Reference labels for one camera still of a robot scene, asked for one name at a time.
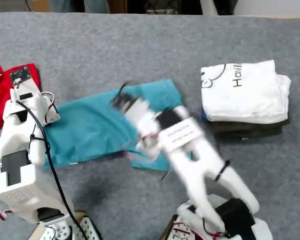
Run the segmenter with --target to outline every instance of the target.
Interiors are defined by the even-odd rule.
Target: black folded clothing
[[[207,126],[221,138],[257,138],[281,134],[282,126],[289,124],[289,122],[289,119],[271,124],[208,121]]]

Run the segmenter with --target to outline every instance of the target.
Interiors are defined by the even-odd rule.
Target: white t-shirt
[[[203,67],[202,107],[209,121],[278,123],[288,118],[290,84],[273,60]]]

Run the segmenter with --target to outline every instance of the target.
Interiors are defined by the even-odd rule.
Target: white plastic part
[[[138,129],[140,137],[158,134],[158,124],[154,121],[156,113],[149,109],[146,100],[138,99],[124,114]],[[136,150],[143,152],[151,160],[155,160],[161,152],[157,138],[148,138],[144,142],[140,141],[136,145]]]
[[[27,94],[27,93],[32,93],[32,94],[40,93],[39,88],[37,87],[35,81],[32,78],[21,82],[17,89],[18,89],[19,95],[23,95],[23,94]]]
[[[184,106],[180,105],[173,109],[182,121],[161,131],[156,120],[157,114],[148,109],[148,106],[149,104],[146,101],[142,102],[140,98],[125,113],[125,116],[142,136],[158,133],[157,148],[163,149],[173,169],[185,185],[190,200],[198,208],[199,216],[216,226],[219,232],[224,232],[225,225],[208,200],[204,179],[205,177],[216,179],[224,168],[225,162],[205,138],[204,131],[190,117]],[[144,151],[150,156],[154,152],[153,149],[146,147]],[[197,161],[187,156],[189,152],[194,154]],[[257,199],[231,166],[223,171],[218,183],[230,190],[235,198],[243,200],[251,214],[259,211]]]
[[[100,240],[89,217],[85,216],[80,222],[80,225],[89,240]],[[69,234],[67,231],[65,231],[65,228],[57,227],[56,225],[50,225],[49,227],[55,229],[55,232],[51,228],[47,228],[39,240],[52,240],[54,235],[55,239],[58,240],[68,239]],[[85,240],[83,234],[74,223],[71,224],[71,227],[73,229],[72,236],[70,238],[71,240]]]
[[[223,204],[224,202],[227,201],[226,199],[224,199],[220,196],[217,196],[215,194],[209,195],[208,199],[214,208],[220,206],[221,204]],[[213,238],[210,235],[208,235],[206,233],[206,231],[204,230],[202,218],[198,214],[196,214],[198,209],[196,210],[196,213],[193,213],[188,209],[188,207],[190,207],[191,205],[192,205],[192,202],[188,201],[188,202],[182,204],[177,209],[177,213],[178,213],[179,217],[181,218],[179,220],[179,222],[185,223],[186,226],[189,226],[194,232],[196,232],[200,236],[202,236],[203,239],[213,240]],[[255,221],[255,224],[253,226],[251,226],[251,229],[254,233],[255,239],[256,240],[273,240],[272,234],[269,230],[267,223],[256,217],[254,217],[253,219]],[[211,224],[209,224],[207,222],[205,223],[205,228],[210,233],[216,233],[218,231],[216,229],[216,227],[212,226]],[[218,240],[227,240],[227,239],[242,240],[242,238],[239,235],[236,235],[232,238],[225,238],[225,237],[218,238]]]
[[[43,138],[40,128],[29,113],[27,113],[25,122],[20,122],[18,116],[15,114],[25,110],[21,105],[16,103],[16,100],[19,99],[17,91],[20,92],[22,86],[29,83],[29,81],[30,79],[22,82],[18,89],[11,89],[10,96],[13,101],[8,100],[5,104],[2,117],[4,123],[0,136],[0,163],[3,156],[27,148],[29,148],[28,157],[31,163],[38,166],[42,166],[45,163],[45,143],[39,139],[33,139],[30,142],[31,134],[34,134],[37,138]],[[51,104],[51,101],[48,97],[42,96],[39,90],[32,94],[32,97],[20,100],[20,102],[30,108],[41,125],[44,126],[46,124],[45,115],[48,112],[48,106]],[[50,123],[60,119],[59,114],[56,113],[56,110],[53,107],[50,108],[48,117]]]
[[[8,186],[7,172],[0,173],[0,200],[6,203],[14,214],[31,224],[39,222],[37,209],[58,209],[63,217],[42,225],[54,224],[67,220],[69,213],[61,199],[60,193],[51,177],[46,176],[34,164],[20,168],[21,182]],[[74,207],[70,199],[66,198],[70,209]]]
[[[167,240],[196,240],[195,234],[191,231],[190,227],[183,223],[180,216],[174,221],[171,232]]]

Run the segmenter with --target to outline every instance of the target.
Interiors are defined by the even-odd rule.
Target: metal bracket
[[[95,227],[88,216],[85,216],[82,219],[80,225],[89,240],[100,240],[97,231],[95,230]],[[51,228],[46,228],[39,240],[53,240],[54,235],[54,240],[85,240],[83,234],[75,224],[72,225],[72,237],[70,236],[67,238],[64,238],[67,235],[67,233],[65,232],[66,229],[63,229],[62,227],[55,227],[55,225],[52,225],[50,227],[55,229],[55,232]]]

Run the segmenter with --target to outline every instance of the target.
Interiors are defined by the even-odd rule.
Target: folded t-shirt
[[[257,130],[270,130],[274,128],[281,128],[289,123],[289,119],[270,123],[258,124],[247,122],[233,122],[233,121],[208,121],[206,124],[215,134],[231,133],[236,131],[257,131]]]
[[[201,68],[202,107],[209,121],[279,123],[288,118],[291,80],[275,61]]]
[[[124,91],[148,100],[150,108],[156,112],[182,104],[172,80],[130,86]],[[84,162],[122,150],[143,156],[135,149],[138,141],[136,129],[123,114],[110,107],[117,93],[118,90],[113,90],[57,106],[60,120],[45,127],[56,166]],[[131,161],[131,165],[161,171],[169,168],[163,155],[152,163],[136,160]]]

